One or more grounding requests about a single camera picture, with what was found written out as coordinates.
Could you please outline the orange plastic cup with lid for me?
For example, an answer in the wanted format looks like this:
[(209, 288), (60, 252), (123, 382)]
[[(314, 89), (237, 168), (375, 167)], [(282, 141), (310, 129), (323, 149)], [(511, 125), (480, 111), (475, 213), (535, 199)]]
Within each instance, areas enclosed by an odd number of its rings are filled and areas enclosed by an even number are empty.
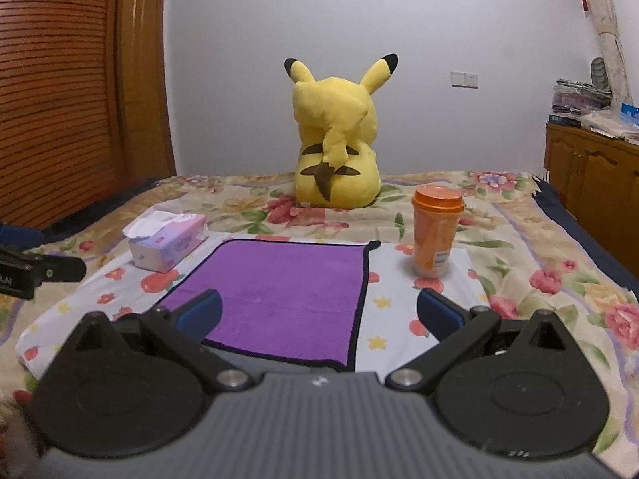
[(464, 193), (444, 185), (423, 184), (416, 187), (412, 205), (416, 273), (438, 278), (447, 266), (458, 220), (464, 212)]

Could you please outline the white fruit print cloth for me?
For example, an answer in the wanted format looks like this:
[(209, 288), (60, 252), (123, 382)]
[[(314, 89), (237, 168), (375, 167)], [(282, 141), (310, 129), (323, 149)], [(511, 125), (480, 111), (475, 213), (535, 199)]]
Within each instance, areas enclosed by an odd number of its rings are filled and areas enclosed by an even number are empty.
[[(167, 273), (151, 273), (135, 267), (130, 255), (118, 256), (77, 290), (57, 299), (29, 325), (15, 346), (18, 361), (32, 375), (41, 376), (84, 314), (99, 310), (109, 319), (117, 320), (126, 314), (144, 313), (159, 305), (159, 300), (222, 242), (234, 239), (366, 244), (282, 237), (233, 237), (213, 232), (200, 247)], [(437, 291), (464, 307), (485, 304), (486, 295), (481, 284), (471, 277), (472, 264), (463, 249), (453, 251), (443, 277), (423, 279), (414, 273), (409, 247), (379, 244), (378, 249), (369, 255), (369, 284), (353, 370), (385, 375), (435, 344), (434, 336), (417, 316), (417, 297), (422, 289)]]

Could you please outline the brown wooden wardrobe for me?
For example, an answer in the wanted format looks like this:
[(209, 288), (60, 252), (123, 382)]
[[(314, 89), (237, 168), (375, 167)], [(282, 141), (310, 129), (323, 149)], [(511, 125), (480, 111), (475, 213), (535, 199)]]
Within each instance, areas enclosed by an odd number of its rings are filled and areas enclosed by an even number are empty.
[(173, 174), (163, 0), (1, 0), (2, 221)]

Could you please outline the purple tissue box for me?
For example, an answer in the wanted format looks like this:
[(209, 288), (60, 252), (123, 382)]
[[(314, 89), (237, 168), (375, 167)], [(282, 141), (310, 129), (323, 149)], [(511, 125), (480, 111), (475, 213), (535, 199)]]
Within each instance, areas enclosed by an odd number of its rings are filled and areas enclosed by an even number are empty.
[(205, 215), (149, 210), (122, 230), (133, 265), (167, 273), (208, 238)]

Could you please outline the brown wooden sideboard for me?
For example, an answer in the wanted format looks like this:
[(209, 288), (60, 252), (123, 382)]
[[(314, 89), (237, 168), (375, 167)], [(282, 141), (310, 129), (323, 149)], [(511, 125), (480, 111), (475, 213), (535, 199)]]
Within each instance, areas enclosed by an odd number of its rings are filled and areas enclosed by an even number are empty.
[(562, 206), (638, 275), (638, 147), (549, 122), (544, 168)]

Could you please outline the yellow Pikachu plush toy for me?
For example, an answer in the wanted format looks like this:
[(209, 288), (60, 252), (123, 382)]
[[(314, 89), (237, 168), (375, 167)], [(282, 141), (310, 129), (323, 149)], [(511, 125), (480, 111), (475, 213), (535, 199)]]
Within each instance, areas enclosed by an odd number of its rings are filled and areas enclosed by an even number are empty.
[(377, 110), (373, 94), (393, 75), (399, 57), (390, 53), (362, 79), (317, 80), (295, 58), (284, 63), (292, 82), (292, 111), (301, 142), (295, 196), (309, 206), (357, 209), (374, 202), (381, 188), (377, 154)]

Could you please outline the beige tied curtain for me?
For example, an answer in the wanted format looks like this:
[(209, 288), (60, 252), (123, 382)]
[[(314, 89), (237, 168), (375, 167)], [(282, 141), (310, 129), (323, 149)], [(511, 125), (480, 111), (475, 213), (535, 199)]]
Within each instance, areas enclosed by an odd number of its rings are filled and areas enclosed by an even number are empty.
[(632, 104), (633, 97), (631, 96), (627, 79), (615, 6), (613, 0), (586, 1), (590, 10), (593, 28), (598, 34), (602, 57), (607, 69), (607, 80), (613, 95), (613, 107), (620, 110), (622, 104)]

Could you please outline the stack of folded clothes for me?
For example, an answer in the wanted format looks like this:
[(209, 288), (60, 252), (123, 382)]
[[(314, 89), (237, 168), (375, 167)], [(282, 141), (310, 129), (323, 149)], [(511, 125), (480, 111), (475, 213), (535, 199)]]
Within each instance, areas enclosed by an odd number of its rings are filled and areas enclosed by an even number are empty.
[(612, 93), (585, 82), (558, 79), (554, 84), (551, 109), (554, 114), (581, 116), (594, 110), (609, 108)]

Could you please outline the purple grey microfiber towel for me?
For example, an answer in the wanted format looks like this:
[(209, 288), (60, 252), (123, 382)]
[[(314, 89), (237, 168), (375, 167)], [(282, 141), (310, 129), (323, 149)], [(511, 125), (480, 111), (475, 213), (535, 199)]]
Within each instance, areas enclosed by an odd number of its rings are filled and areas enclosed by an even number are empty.
[(206, 345), (351, 371), (369, 284), (369, 255), (379, 245), (224, 241), (158, 303), (175, 310), (202, 292), (217, 291), (221, 319), (206, 335)]

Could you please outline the white wall switch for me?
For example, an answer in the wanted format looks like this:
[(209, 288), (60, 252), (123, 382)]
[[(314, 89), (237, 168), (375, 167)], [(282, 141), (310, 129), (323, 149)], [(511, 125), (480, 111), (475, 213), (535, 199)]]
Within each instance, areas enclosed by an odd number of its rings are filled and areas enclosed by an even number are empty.
[(452, 71), (450, 73), (450, 85), (453, 88), (479, 88), (479, 76), (475, 73), (462, 73), (461, 71)]

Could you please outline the floral bed cover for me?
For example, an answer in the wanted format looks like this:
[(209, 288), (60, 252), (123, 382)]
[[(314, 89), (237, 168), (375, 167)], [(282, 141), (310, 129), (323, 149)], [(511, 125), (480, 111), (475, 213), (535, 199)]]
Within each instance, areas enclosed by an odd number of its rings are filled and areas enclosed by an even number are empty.
[[(128, 254), (122, 230), (146, 209), (175, 199), (187, 212), (205, 215), (213, 232), (233, 237), (282, 237), (311, 241), (406, 245), (412, 251), (412, 194), (438, 183), (464, 192), (466, 209), (455, 240), (472, 264), (486, 305), (507, 319), (553, 311), (597, 371), (610, 399), (610, 417), (595, 452), (623, 476), (638, 470), (638, 288), (615, 277), (609, 262), (569, 233), (572, 218), (540, 180), (526, 173), (434, 172), (393, 176), (364, 209), (335, 211), (300, 206), (292, 177), (181, 176), (119, 206), (77, 234), (64, 234), (44, 251), (79, 256), (88, 279)], [(30, 301), (1, 299), (1, 414), (15, 407), (14, 392), (32, 389), (38, 377), (16, 357), (21, 334), (57, 299), (80, 287), (47, 283)]]

